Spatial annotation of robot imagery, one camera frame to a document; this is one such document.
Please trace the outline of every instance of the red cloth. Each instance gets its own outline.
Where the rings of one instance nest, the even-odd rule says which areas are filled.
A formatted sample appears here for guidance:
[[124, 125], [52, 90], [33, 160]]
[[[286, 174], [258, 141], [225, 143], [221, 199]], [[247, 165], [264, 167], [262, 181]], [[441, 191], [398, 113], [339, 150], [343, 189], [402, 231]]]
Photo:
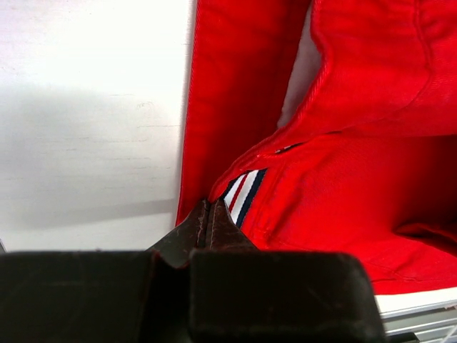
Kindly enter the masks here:
[[275, 132], [308, 5], [199, 1], [178, 222], [267, 168], [258, 247], [352, 253], [378, 294], [457, 286], [457, 2], [315, 0], [322, 67]]

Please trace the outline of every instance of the red stripe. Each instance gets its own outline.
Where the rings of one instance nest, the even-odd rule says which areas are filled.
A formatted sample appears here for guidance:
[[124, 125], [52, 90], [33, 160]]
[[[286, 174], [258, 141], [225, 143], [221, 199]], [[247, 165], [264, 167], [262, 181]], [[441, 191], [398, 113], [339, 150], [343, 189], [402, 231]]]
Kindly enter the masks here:
[[246, 177], [248, 177], [248, 174], [245, 174], [243, 176], [243, 179], [241, 180], [240, 185], [238, 186], [238, 189], [236, 190], [236, 192], [235, 192], [235, 194], [233, 196], [233, 199], [231, 200], [230, 206], [228, 207], [228, 210], [230, 212], [233, 209], [233, 206], [235, 206], [236, 198], [238, 198], [238, 195], [241, 192], [241, 188], [243, 188], [244, 182], [246, 181]]

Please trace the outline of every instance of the red jacket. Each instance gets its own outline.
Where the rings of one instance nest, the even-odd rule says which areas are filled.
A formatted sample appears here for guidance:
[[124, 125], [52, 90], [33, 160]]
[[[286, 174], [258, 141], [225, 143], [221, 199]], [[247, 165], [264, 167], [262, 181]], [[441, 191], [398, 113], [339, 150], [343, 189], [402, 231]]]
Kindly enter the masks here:
[[277, 129], [309, 6], [199, 0], [178, 222], [242, 193], [261, 249], [351, 253], [378, 294], [457, 286], [457, 1], [315, 0], [321, 68]]

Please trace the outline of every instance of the white stripe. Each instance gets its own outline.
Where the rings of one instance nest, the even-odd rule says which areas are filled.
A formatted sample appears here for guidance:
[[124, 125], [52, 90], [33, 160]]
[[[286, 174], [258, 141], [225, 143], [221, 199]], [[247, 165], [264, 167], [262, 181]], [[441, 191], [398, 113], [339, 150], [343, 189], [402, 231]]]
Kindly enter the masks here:
[[254, 183], [254, 180], [256, 179], [257, 173], [258, 173], [258, 170], [253, 170], [248, 173], [248, 176], [246, 177], [246, 181], [244, 182], [244, 185], [241, 188], [240, 194], [238, 194], [238, 198], [236, 198], [235, 204], [231, 211], [231, 219], [233, 220], [234, 223], [236, 223], [236, 221], [238, 220], [238, 216], [240, 215], [240, 211], [241, 211], [241, 208], [243, 207], [244, 200], [246, 200], [246, 197], [248, 196], [248, 193], [252, 188], [252, 184]]
[[235, 181], [233, 186], [231, 187], [230, 191], [228, 191], [226, 197], [224, 198], [227, 208], [230, 207], [231, 201], [233, 200], [233, 196], [235, 195], [236, 190], [240, 186], [241, 180], [243, 179], [244, 174], [238, 177], [238, 179]]

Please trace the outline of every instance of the striped fabric trim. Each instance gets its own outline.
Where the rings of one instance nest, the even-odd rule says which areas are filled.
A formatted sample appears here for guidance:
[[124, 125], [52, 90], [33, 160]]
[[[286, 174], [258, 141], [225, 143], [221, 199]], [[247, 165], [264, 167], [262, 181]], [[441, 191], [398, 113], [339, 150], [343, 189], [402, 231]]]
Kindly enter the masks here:
[[248, 171], [229, 182], [226, 191], [222, 194], [231, 219], [237, 227], [243, 224], [265, 173], [266, 169]]

